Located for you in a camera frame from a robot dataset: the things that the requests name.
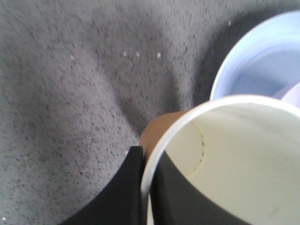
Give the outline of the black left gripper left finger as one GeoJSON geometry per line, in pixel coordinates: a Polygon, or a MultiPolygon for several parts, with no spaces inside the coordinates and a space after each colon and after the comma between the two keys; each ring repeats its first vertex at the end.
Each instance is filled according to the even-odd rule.
{"type": "Polygon", "coordinates": [[[120,168],[105,188],[63,225],[141,225],[143,148],[129,148],[120,168]]]}

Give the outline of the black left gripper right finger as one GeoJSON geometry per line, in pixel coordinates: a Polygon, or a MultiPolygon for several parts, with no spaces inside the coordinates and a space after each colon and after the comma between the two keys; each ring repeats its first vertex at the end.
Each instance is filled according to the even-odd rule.
{"type": "Polygon", "coordinates": [[[163,153],[151,185],[156,225],[247,225],[198,192],[163,153]]]}

